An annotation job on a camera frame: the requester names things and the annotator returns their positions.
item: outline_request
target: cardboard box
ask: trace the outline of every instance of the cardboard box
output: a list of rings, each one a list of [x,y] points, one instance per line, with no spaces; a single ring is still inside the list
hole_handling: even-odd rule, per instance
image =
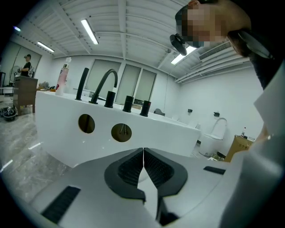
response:
[[[224,159],[224,162],[231,162],[232,157],[235,153],[240,151],[247,151],[252,144],[253,144],[252,141],[245,139],[241,136],[235,135],[235,138],[233,139],[232,142],[232,146],[228,151],[228,154]]]

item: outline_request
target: toilet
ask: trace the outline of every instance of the toilet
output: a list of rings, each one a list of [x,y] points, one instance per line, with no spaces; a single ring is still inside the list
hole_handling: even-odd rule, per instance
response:
[[[219,118],[210,134],[204,134],[201,137],[200,153],[205,156],[212,156],[217,152],[223,142],[224,133],[227,127],[227,120]]]

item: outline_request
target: small bottle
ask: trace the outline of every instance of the small bottle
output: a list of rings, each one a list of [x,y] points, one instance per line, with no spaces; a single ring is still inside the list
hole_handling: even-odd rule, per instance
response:
[[[241,137],[244,137],[245,129],[246,129],[246,127],[243,129],[243,131],[241,133]]]
[[[69,71],[69,64],[71,62],[71,58],[66,58],[66,63],[63,65],[63,68],[61,69],[61,72],[59,74],[58,77],[58,81],[57,81],[57,87],[56,87],[56,91],[55,94],[57,96],[63,96],[63,91],[64,91],[64,87],[65,87],[65,82],[66,82],[66,78],[67,78],[67,74]]]

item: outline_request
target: wooden cabinet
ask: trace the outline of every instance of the wooden cabinet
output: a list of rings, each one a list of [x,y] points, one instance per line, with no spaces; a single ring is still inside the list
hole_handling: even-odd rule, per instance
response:
[[[16,77],[14,84],[13,105],[18,109],[18,115],[21,115],[20,106],[33,105],[35,112],[35,101],[37,92],[37,79],[20,76]]]

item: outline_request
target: black faucet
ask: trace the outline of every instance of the black faucet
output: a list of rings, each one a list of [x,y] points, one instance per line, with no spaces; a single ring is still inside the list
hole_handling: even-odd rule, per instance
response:
[[[93,94],[93,96],[92,96],[92,98],[91,98],[91,101],[89,101],[90,103],[98,104],[98,103],[97,103],[97,100],[98,100],[98,97],[99,97],[99,93],[100,93],[100,91],[101,91],[101,89],[102,89],[102,87],[103,87],[103,85],[104,85],[104,83],[105,83],[105,81],[106,81],[106,79],[108,78],[108,76],[109,76],[110,73],[114,73],[114,75],[115,75],[114,88],[117,87],[118,74],[117,74],[117,72],[116,72],[114,69],[110,69],[110,70],[108,70],[108,71],[104,74],[102,80],[100,81],[100,83],[99,83],[99,85],[98,85],[98,87],[97,87],[97,89],[96,89],[96,92]]]

